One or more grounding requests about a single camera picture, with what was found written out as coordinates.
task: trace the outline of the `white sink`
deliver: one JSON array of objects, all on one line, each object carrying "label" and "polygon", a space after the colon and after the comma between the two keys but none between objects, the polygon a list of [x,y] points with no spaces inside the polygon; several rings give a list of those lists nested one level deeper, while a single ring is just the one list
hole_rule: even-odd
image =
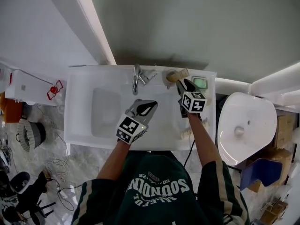
[{"label": "white sink", "polygon": [[[85,66],[70,68],[65,101],[65,140],[85,146],[113,148],[117,138],[116,125],[122,113],[140,99],[155,100],[158,108],[149,122],[147,133],[131,146],[133,150],[188,150],[193,141],[181,139],[180,133],[189,127],[181,118],[176,86],[169,90],[163,83],[162,72],[179,68],[141,66],[155,70],[157,75],[145,86],[139,81],[138,95],[132,93],[133,66]],[[215,138],[215,73],[190,70],[191,76],[208,79],[204,94],[211,103],[202,117],[208,118],[208,133]]]},{"label": "white sink", "polygon": [[230,95],[221,111],[217,139],[220,155],[237,165],[273,139],[277,126],[274,105],[240,92]]}]

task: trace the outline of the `marble floor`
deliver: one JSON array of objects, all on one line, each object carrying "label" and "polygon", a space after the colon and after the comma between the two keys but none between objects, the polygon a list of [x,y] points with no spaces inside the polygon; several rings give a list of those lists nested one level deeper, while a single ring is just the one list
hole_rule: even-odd
[{"label": "marble floor", "polygon": [[[28,115],[29,121],[43,123],[46,129],[46,140],[39,147],[27,153],[21,148],[19,142],[16,141],[17,124],[5,124],[3,120],[1,120],[0,138],[4,143],[4,133],[7,133],[8,146],[12,149],[15,163],[15,166],[13,162],[10,166],[9,178],[11,179],[16,175],[17,171],[27,171],[31,175],[31,182],[34,182],[38,174],[45,168],[46,163],[55,159],[63,161],[67,159],[68,173],[63,177],[64,179],[60,179],[60,176],[56,176],[56,179],[60,184],[60,188],[71,188],[63,190],[61,195],[64,199],[68,200],[72,206],[76,207],[81,188],[75,187],[87,180],[95,178],[112,151],[75,144],[65,144],[61,140],[61,138],[63,139],[64,124],[63,107],[34,105],[25,107],[25,112]],[[181,163],[184,163],[188,152],[189,151],[174,151],[173,153]],[[187,162],[186,170],[191,176],[195,192],[199,185],[201,169],[202,166],[198,155],[194,150]],[[234,170],[231,170],[231,173],[234,183],[239,184],[239,173]],[[57,184],[55,181],[47,183],[47,190],[48,192],[42,194],[40,197],[42,200],[41,205],[47,205],[52,202],[56,202],[56,204],[52,207],[54,213],[49,215],[46,219],[46,224],[69,225],[73,216],[73,211],[70,211],[72,210],[72,206],[66,201],[63,201],[64,205],[70,209],[68,210],[61,204],[57,195]],[[250,217],[254,218],[260,213],[260,208],[264,201],[274,194],[274,189],[266,189],[263,193],[254,193],[245,189],[242,191],[242,194],[248,205]]]}]

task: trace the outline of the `person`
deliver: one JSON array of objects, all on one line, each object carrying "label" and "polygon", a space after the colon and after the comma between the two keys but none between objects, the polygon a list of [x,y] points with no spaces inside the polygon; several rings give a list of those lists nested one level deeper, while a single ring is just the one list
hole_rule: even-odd
[{"label": "person", "polygon": [[187,116],[202,164],[197,196],[170,151],[129,151],[120,140],[97,178],[83,184],[72,224],[248,225],[246,203],[227,165],[198,116]]}]

